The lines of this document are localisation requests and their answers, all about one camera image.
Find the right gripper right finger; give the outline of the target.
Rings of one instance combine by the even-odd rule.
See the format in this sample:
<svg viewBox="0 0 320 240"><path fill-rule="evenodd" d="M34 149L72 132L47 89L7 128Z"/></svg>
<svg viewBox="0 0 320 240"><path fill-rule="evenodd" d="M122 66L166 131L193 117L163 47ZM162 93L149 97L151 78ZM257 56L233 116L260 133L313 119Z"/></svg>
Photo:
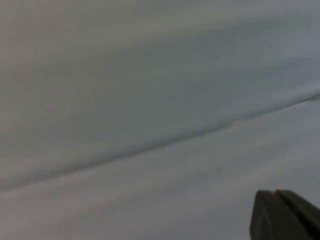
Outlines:
<svg viewBox="0 0 320 240"><path fill-rule="evenodd" d="M277 189L284 202L313 240L320 239L320 209L292 190Z"/></svg>

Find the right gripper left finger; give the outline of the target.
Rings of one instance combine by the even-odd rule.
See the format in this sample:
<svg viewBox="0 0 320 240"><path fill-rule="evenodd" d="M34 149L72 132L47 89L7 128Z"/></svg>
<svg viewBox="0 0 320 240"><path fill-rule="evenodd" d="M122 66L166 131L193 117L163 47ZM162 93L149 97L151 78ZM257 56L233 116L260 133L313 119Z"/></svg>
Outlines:
<svg viewBox="0 0 320 240"><path fill-rule="evenodd" d="M258 190L249 226L252 240L307 240L309 234L274 192Z"/></svg>

